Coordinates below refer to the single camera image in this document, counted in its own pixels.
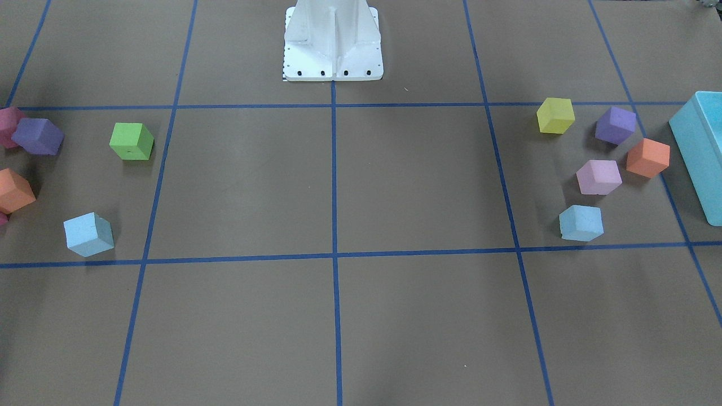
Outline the light blue block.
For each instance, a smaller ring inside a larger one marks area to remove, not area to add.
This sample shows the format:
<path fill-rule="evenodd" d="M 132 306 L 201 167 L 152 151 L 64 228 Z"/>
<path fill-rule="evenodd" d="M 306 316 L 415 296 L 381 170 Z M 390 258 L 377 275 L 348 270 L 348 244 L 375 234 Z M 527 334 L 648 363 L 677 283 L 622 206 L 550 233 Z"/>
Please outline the light blue block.
<path fill-rule="evenodd" d="M 63 221 L 67 249 L 87 258 L 115 247 L 112 226 L 97 213 Z"/>
<path fill-rule="evenodd" d="M 602 212 L 597 206 L 571 205 L 558 219 L 564 240 L 589 242 L 604 234 Z"/>

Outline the yellow foam block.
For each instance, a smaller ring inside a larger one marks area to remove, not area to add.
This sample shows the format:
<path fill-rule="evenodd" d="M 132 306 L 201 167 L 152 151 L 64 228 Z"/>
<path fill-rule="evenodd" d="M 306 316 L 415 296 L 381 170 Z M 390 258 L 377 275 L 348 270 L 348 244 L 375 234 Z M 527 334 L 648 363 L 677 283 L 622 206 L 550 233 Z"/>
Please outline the yellow foam block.
<path fill-rule="evenodd" d="M 548 97 L 536 111 L 539 131 L 545 134 L 564 134 L 575 123 L 572 100 Z"/>

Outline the lilac foam block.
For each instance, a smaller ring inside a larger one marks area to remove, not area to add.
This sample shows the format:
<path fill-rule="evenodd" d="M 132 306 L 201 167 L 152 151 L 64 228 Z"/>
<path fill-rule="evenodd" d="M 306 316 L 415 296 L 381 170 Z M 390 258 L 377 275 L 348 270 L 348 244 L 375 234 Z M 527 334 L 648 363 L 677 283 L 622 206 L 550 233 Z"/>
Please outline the lilac foam block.
<path fill-rule="evenodd" d="M 588 160 L 576 178 L 583 195 L 608 195 L 623 183 L 615 160 Z"/>

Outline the green foam block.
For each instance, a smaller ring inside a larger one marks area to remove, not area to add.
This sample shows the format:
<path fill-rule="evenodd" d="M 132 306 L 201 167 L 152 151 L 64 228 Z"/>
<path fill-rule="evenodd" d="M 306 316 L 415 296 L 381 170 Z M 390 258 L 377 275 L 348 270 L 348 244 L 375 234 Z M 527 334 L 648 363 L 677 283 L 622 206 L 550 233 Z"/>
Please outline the green foam block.
<path fill-rule="evenodd" d="M 149 160 L 154 143 L 155 137 L 144 124 L 117 122 L 109 146 L 122 160 Z"/>

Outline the purple foam block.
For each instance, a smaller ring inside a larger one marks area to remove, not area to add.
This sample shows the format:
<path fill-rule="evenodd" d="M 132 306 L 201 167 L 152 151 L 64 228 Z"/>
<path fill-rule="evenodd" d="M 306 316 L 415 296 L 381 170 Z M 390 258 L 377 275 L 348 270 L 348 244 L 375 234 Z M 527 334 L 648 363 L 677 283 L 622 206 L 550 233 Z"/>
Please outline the purple foam block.
<path fill-rule="evenodd" d="M 45 118 L 21 118 L 11 139 L 32 155 L 57 155 L 64 133 Z"/>
<path fill-rule="evenodd" d="M 596 123 L 596 139 L 619 145 L 637 128 L 637 114 L 624 108 L 611 106 Z"/>

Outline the orange foam block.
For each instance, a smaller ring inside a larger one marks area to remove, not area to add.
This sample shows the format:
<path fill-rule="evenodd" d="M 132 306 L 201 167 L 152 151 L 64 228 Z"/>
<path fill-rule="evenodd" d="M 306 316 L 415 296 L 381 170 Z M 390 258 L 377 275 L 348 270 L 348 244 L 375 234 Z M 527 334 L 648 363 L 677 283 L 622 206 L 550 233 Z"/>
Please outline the orange foam block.
<path fill-rule="evenodd" d="M 1 212 L 9 215 L 36 201 L 28 180 L 11 169 L 1 170 Z"/>
<path fill-rule="evenodd" d="M 643 138 L 628 154 L 625 169 L 647 178 L 653 178 L 670 166 L 671 147 L 668 144 Z"/>

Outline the cyan plastic bin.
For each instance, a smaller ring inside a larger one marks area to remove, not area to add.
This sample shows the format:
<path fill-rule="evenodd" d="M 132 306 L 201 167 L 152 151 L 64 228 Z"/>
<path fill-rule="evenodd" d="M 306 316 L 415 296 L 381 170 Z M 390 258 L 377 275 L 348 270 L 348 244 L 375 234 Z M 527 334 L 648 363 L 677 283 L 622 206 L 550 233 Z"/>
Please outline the cyan plastic bin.
<path fill-rule="evenodd" d="M 721 92 L 695 92 L 668 123 L 707 223 L 720 227 Z"/>

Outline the magenta foam block rear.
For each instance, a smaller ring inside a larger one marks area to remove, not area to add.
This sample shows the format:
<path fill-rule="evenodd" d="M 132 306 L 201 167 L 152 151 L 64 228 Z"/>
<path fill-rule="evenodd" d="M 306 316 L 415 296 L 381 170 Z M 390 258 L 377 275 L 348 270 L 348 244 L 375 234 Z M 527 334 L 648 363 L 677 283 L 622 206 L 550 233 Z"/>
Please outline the magenta foam block rear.
<path fill-rule="evenodd" d="M 13 136 L 20 120 L 23 118 L 26 118 L 26 115 L 19 108 L 8 107 L 1 110 L 1 145 L 5 149 L 18 147 L 18 144 L 11 139 L 11 136 Z"/>

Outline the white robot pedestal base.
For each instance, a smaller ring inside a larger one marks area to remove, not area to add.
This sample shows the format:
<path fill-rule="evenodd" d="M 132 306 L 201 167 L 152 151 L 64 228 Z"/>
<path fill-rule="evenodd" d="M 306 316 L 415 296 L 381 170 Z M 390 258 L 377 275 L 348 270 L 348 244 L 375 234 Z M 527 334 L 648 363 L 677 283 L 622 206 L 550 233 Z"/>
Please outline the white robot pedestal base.
<path fill-rule="evenodd" d="M 298 1 L 285 11 L 282 78 L 377 81 L 384 76 L 378 11 L 366 1 Z"/>

